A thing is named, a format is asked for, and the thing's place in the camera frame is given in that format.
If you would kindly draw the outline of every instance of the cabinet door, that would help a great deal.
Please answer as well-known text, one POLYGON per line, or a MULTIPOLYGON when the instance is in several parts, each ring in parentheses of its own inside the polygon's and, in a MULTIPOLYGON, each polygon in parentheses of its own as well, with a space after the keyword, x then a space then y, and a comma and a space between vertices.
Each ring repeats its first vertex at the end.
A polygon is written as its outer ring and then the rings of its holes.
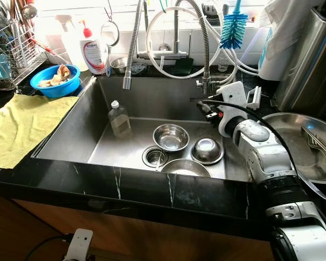
POLYGON ((268 242, 16 200, 63 233, 93 231, 92 247, 151 261, 273 261, 268 242))
MULTIPOLYGON (((0 261, 24 260, 29 251, 58 231, 11 201, 0 197, 0 261)), ((68 244, 51 241, 39 248, 29 261, 60 261, 68 244)))

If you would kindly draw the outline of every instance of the metal bowl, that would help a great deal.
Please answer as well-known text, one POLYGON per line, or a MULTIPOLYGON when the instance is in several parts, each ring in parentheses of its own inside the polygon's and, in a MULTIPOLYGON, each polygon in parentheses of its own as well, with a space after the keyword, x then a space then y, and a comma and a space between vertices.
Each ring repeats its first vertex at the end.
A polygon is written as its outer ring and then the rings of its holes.
POLYGON ((312 182, 326 184, 326 155, 310 148, 301 130, 306 127, 326 144, 326 122, 296 113, 274 113, 263 119, 283 137, 297 169, 312 182))
POLYGON ((223 147, 210 138, 197 140, 191 151, 192 159, 203 165, 214 164, 221 160, 223 155, 223 147))
POLYGON ((211 177, 209 171, 201 163, 191 159, 172 160, 163 167, 161 172, 198 177, 211 177))
POLYGON ((153 132, 154 142, 163 150, 174 152, 183 150, 190 141, 187 131, 175 124, 163 124, 153 132))
POLYGON ((126 72, 128 57, 116 58, 110 62, 110 66, 117 74, 126 72))

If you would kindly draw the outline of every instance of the drain strainer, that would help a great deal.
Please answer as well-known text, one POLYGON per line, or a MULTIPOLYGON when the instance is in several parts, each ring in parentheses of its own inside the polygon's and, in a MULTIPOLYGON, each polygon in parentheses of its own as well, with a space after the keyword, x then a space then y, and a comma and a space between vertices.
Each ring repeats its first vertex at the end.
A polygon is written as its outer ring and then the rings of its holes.
POLYGON ((142 161, 149 167, 157 167, 159 155, 161 156, 159 165, 163 166, 167 163, 169 156, 165 151, 162 152, 162 149, 157 146, 148 147, 142 154, 142 161))

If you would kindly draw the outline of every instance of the sink basin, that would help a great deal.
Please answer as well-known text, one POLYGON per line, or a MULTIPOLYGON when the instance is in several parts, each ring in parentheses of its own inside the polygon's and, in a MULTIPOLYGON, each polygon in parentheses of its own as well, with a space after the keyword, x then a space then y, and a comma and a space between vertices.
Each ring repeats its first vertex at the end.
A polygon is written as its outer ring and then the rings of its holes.
POLYGON ((202 92, 194 79, 133 78, 130 91, 122 89, 122 81, 98 77, 34 157, 154 171, 158 148, 155 157, 144 152, 156 146, 152 138, 156 127, 173 123, 189 133, 190 142, 182 151, 165 153, 159 170, 171 160, 191 159, 195 142, 212 138, 225 154, 218 163, 205 166, 211 177, 249 181, 245 161, 232 141, 223 139, 197 109, 202 92), (128 109, 132 134, 124 139, 114 136, 107 117, 113 100, 128 109))

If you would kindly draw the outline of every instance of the blue bowl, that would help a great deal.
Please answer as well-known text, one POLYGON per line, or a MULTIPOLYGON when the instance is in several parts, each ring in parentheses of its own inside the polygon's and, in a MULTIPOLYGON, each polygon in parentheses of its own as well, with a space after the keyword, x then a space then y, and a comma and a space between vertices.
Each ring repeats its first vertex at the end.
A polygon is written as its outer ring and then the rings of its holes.
POLYGON ((44 69, 41 72, 38 72, 31 80, 30 85, 35 89, 39 90, 48 98, 59 98, 64 97, 74 90, 78 88, 80 85, 80 69, 74 65, 66 65, 73 77, 69 79, 66 83, 59 84, 57 86, 50 87, 39 87, 38 84, 42 80, 52 79, 55 74, 57 74, 57 70, 59 65, 52 66, 50 68, 44 69))

